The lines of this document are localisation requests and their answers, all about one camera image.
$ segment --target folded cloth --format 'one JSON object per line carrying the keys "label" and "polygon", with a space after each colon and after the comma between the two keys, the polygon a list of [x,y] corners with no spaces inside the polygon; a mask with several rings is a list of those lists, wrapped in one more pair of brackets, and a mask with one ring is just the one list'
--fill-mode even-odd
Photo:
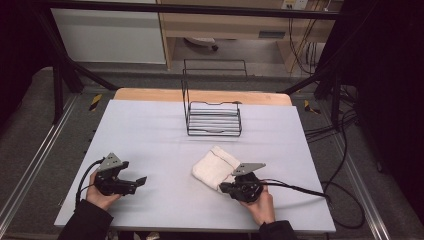
{"label": "folded cloth", "polygon": [[197,162],[192,169],[193,175],[210,188],[221,191],[219,184],[233,182],[231,173],[240,165],[240,161],[218,146],[214,146]]}

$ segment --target wire rack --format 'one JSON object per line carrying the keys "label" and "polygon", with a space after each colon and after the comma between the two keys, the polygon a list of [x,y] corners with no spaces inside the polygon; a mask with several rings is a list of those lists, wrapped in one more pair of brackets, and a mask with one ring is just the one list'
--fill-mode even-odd
{"label": "wire rack", "polygon": [[[194,65],[196,67],[189,67],[189,62],[195,63]],[[208,67],[205,64],[209,62],[212,64]],[[196,78],[189,77],[191,75],[189,74],[190,72],[196,74],[201,72],[211,74],[211,76],[216,76],[219,73],[229,73],[231,76],[237,76],[237,80],[235,81],[246,81],[247,71],[244,60],[185,59],[184,77],[181,81],[187,134],[189,136],[240,136],[242,124],[239,105],[241,102],[210,103],[205,101],[190,101],[189,82],[196,81]],[[224,81],[234,81],[231,79],[228,78]]]}

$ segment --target black sleeve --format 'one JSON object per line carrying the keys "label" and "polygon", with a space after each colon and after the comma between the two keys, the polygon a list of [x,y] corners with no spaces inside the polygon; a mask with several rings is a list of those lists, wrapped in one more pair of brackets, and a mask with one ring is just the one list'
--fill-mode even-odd
{"label": "black sleeve", "polygon": [[104,240],[113,217],[96,205],[82,200],[58,240]]}
{"label": "black sleeve", "polygon": [[261,240],[297,240],[289,221],[262,224],[259,228]]}

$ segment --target white table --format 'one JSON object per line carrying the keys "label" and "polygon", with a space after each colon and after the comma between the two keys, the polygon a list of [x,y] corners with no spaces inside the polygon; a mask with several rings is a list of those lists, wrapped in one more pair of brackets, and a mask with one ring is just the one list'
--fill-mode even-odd
{"label": "white table", "polygon": [[[255,171],[258,178],[322,192],[296,108],[242,104],[240,109],[240,137],[204,138],[187,136],[181,102],[111,100],[55,225],[64,226],[72,216],[75,192],[88,166],[110,152],[129,161],[121,179],[147,176],[135,195],[122,197],[109,210],[115,217],[111,226],[121,230],[257,231],[244,207],[191,174],[214,145],[241,162],[266,163]],[[277,219],[289,220],[295,231],[335,231],[324,198],[281,187],[269,190]]]}

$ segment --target person's hand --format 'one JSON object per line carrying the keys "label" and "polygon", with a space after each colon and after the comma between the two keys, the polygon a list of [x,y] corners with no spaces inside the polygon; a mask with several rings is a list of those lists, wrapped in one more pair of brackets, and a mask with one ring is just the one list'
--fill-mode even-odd
{"label": "person's hand", "polygon": [[258,200],[252,203],[240,202],[252,214],[255,222],[260,226],[263,223],[275,222],[274,202],[268,192],[268,186],[264,185]]}
{"label": "person's hand", "polygon": [[111,196],[105,196],[103,195],[97,188],[94,186],[94,179],[96,178],[96,171],[94,171],[90,175],[90,187],[87,189],[87,196],[86,200],[90,203],[96,205],[97,207],[107,211],[109,207],[114,203],[116,200],[118,200],[121,195],[120,194],[114,194]]}

